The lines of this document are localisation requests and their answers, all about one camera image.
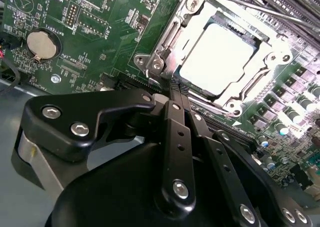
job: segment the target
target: cable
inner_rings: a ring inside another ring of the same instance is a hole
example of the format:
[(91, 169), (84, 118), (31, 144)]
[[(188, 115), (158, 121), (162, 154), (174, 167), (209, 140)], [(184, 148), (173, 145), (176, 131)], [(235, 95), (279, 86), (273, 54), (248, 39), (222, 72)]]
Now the cable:
[(279, 12), (273, 11), (271, 9), (268, 9), (268, 8), (265, 8), (265, 7), (261, 7), (261, 6), (252, 4), (252, 3), (248, 3), (248, 2), (245, 2), (243, 0), (227, 0), (227, 1), (232, 1), (232, 2), (235, 2), (235, 3), (239, 4), (239, 5), (243, 5), (243, 6), (251, 8), (251, 9), (255, 9), (255, 10), (258, 10), (258, 11), (261, 11), (261, 12), (264, 12), (264, 13), (279, 17), (281, 19), (294, 22), (296, 25), (307, 27), (309, 29), (312, 29), (316, 33), (320, 33), (320, 26), (316, 26), (314, 24), (305, 22), (305, 21), (303, 21), (301, 19), (289, 16), (289, 15), (286, 15), (286, 14), (283, 14), (283, 13), (279, 13)]
[(5, 58), (4, 53), (1, 50), (0, 50), (0, 58), (13, 71), (13, 73), (15, 75), (14, 81), (7, 88), (0, 90), (0, 96), (1, 96), (1, 95), (8, 93), (14, 87), (16, 87), (20, 82), (21, 76), (20, 76), (20, 73), (19, 73), (17, 67), (10, 60)]

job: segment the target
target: silver screw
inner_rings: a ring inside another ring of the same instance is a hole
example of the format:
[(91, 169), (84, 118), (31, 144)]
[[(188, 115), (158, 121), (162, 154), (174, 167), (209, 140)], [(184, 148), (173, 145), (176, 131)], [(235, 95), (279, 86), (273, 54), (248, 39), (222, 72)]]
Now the silver screw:
[(222, 137), (223, 137), (226, 141), (229, 141), (229, 140), (230, 140), (229, 136), (226, 135), (225, 133), (222, 133), (221, 135), (222, 135)]
[(241, 211), (242, 216), (250, 224), (254, 224), (256, 222), (256, 218), (255, 218), (254, 213), (252, 213), (252, 211), (247, 206), (245, 206), (244, 204), (241, 204), (240, 205), (240, 211)]
[(138, 58), (136, 59), (136, 62), (137, 62), (137, 64), (140, 65), (140, 66), (142, 66), (142, 65), (145, 63), (144, 59), (141, 58), (141, 57), (138, 57)]
[(198, 115), (197, 113), (194, 114), (194, 117), (195, 117), (198, 121), (202, 120), (201, 116)]
[(160, 70), (163, 66), (164, 66), (163, 63), (162, 63), (160, 60), (155, 59), (155, 60), (153, 61), (153, 68), (154, 68), (154, 69)]
[(185, 3), (186, 9), (190, 12), (196, 12), (199, 0), (187, 0)]
[(148, 102), (151, 101), (151, 98), (150, 98), (149, 96), (142, 95), (142, 98), (143, 98), (145, 101), (148, 101)]
[(53, 75), (51, 75), (51, 82), (54, 84), (58, 84), (61, 82), (61, 77), (60, 75), (54, 73)]
[(287, 210), (286, 208), (282, 209), (282, 212), (284, 214), (284, 216), (292, 223), (294, 224), (296, 222), (295, 217), (292, 215), (292, 213), (290, 213), (289, 210)]
[(57, 119), (61, 116), (60, 110), (55, 107), (45, 107), (42, 110), (42, 114), (44, 115), (44, 117), (52, 120)]
[(175, 181), (173, 183), (174, 193), (181, 199), (185, 200), (189, 196), (189, 190), (187, 186), (181, 181)]
[(85, 123), (74, 123), (71, 125), (71, 132), (75, 136), (85, 137), (89, 134), (89, 127)]
[(295, 213), (298, 216), (299, 220), (301, 220), (304, 224), (308, 223), (307, 218), (299, 210), (296, 209)]
[(173, 108), (175, 108), (176, 110), (180, 110), (180, 107), (178, 105), (176, 105), (175, 103), (172, 104)]

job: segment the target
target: connector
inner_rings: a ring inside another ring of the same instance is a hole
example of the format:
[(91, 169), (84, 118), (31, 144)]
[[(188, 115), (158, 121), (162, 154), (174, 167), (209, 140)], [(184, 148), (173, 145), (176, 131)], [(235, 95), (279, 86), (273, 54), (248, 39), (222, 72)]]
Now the connector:
[(23, 39), (6, 32), (0, 32), (0, 50), (14, 50), (23, 44)]

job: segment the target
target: black plastic bracket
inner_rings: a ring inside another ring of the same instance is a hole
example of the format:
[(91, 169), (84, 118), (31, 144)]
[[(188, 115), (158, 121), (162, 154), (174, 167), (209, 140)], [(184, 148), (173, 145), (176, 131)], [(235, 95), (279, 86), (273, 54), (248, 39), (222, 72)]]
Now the black plastic bracket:
[[(112, 126), (125, 114), (150, 112), (155, 106), (152, 96), (141, 89), (45, 95), (26, 103), (20, 127), (31, 142), (65, 161), (75, 162), (89, 155), (104, 132), (101, 126)], [(45, 107), (57, 108), (60, 117), (46, 118), (42, 113)], [(86, 124), (88, 135), (74, 135), (74, 123)]]

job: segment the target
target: screw hole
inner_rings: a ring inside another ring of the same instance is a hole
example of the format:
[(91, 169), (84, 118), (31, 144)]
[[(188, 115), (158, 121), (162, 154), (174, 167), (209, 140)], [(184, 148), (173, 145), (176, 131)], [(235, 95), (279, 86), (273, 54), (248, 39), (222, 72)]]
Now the screw hole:
[(283, 56), (282, 61), (283, 62), (288, 62), (290, 60), (290, 55), (286, 54), (285, 56)]
[(235, 116), (238, 116), (238, 115), (240, 115), (240, 110), (235, 110), (234, 112), (233, 112), (233, 114), (235, 115)]
[(216, 151), (219, 153), (219, 155), (223, 155), (224, 153), (221, 151), (221, 149), (216, 149)]
[(183, 147), (181, 144), (178, 144), (178, 150), (184, 151), (184, 150), (185, 150), (185, 147)]
[(225, 171), (227, 171), (229, 173), (231, 172), (230, 168), (227, 165), (224, 165), (223, 168), (225, 169)]

